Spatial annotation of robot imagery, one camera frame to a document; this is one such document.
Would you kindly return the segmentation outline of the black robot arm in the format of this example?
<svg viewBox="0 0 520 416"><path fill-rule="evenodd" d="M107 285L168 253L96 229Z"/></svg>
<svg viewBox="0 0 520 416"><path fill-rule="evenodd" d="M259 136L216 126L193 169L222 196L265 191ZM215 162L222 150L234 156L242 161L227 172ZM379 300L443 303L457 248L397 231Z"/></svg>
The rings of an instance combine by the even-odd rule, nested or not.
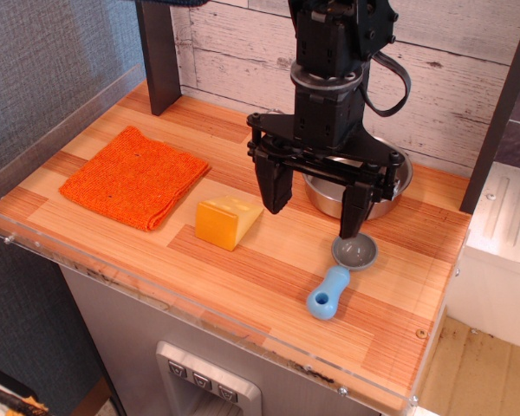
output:
<svg viewBox="0 0 520 416"><path fill-rule="evenodd" d="M394 42L398 14L387 1L291 1L296 59L293 114L248 116L248 154L264 206L277 214L302 172L343 185L343 239L356 237L372 205L394 199L405 157L363 126L373 103L367 86L371 62L394 72L409 91L407 71L382 49Z"/></svg>

